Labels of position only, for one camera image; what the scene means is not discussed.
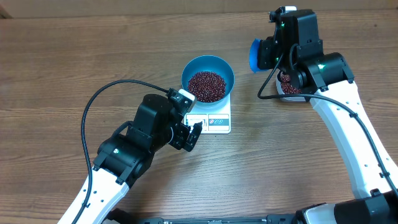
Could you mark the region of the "blue measuring scoop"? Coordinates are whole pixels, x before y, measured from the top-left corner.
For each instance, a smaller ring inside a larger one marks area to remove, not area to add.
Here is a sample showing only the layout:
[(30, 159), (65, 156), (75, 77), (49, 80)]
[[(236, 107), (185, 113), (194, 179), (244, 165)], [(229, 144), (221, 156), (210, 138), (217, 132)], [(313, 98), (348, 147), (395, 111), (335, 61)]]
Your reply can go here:
[(249, 51), (249, 66), (254, 73), (262, 71), (262, 69), (260, 69), (257, 66), (258, 63), (257, 56), (260, 47), (260, 42), (261, 42), (260, 39), (254, 39)]

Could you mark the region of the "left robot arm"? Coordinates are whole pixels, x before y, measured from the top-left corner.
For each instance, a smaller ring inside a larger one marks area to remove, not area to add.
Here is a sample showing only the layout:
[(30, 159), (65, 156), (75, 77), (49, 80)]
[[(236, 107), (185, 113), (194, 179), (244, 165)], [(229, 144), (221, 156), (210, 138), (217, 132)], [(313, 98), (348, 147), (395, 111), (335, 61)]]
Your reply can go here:
[(171, 89), (166, 96), (148, 94), (133, 121), (126, 121), (97, 151), (91, 176), (60, 219), (60, 223), (102, 223), (152, 164), (155, 153), (166, 144), (192, 151), (202, 123), (189, 127), (183, 117), (196, 98), (189, 92)]

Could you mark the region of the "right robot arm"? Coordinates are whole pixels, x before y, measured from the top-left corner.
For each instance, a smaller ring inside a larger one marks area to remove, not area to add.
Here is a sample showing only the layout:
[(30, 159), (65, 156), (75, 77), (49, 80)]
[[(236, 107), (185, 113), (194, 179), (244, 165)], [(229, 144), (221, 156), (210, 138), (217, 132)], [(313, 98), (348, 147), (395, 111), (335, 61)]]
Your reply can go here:
[(255, 40), (253, 71), (288, 75), (295, 96), (309, 102), (328, 128), (345, 163), (354, 199), (297, 210), (293, 223), (396, 223), (397, 164), (385, 150), (359, 97), (345, 58), (325, 54), (316, 14), (280, 7), (269, 14), (274, 34)]

